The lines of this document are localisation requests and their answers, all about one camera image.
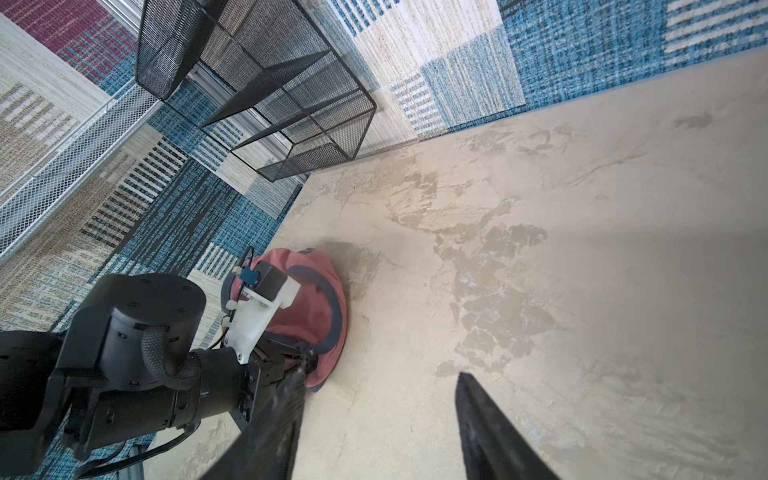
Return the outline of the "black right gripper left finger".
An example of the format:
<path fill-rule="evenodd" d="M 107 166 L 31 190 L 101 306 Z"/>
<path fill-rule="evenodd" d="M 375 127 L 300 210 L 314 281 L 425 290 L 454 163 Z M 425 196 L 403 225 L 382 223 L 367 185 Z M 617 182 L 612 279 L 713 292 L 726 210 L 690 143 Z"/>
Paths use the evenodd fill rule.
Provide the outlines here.
<path fill-rule="evenodd" d="M 291 372 L 204 480 L 290 479 L 305 406 L 306 372 Z"/>

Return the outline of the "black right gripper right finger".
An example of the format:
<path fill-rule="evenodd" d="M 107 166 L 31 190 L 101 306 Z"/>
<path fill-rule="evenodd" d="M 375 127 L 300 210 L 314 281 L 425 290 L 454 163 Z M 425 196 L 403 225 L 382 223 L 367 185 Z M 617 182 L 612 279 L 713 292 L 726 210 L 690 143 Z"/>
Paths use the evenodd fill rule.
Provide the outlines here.
<path fill-rule="evenodd" d="M 557 477 L 470 373 L 458 376 L 455 406 L 467 478 Z"/>

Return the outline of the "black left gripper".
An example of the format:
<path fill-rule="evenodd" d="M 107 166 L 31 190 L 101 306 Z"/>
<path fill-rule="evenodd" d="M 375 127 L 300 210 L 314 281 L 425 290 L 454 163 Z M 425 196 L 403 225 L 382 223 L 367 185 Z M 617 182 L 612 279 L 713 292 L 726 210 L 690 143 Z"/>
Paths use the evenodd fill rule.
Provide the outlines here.
<path fill-rule="evenodd" d="M 239 419 L 252 420 L 296 370 L 312 373 L 318 355 L 306 341 L 285 335 L 264 335 L 249 357 L 242 382 Z"/>

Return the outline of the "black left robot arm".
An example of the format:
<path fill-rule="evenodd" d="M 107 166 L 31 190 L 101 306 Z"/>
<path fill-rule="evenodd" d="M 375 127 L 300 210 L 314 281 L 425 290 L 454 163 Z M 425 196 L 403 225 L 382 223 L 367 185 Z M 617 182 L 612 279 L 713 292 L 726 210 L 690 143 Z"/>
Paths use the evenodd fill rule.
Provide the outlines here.
<path fill-rule="evenodd" d="M 298 289 L 279 271 L 242 288 L 218 349 L 192 346 L 204 291 L 162 273 L 101 278 L 63 333 L 3 332 L 2 474 L 36 472 L 55 438 L 92 478 L 126 466 L 96 449 L 168 428 L 188 437 L 224 412 L 248 426 L 291 371 L 317 365 L 317 347 L 267 331 Z"/>

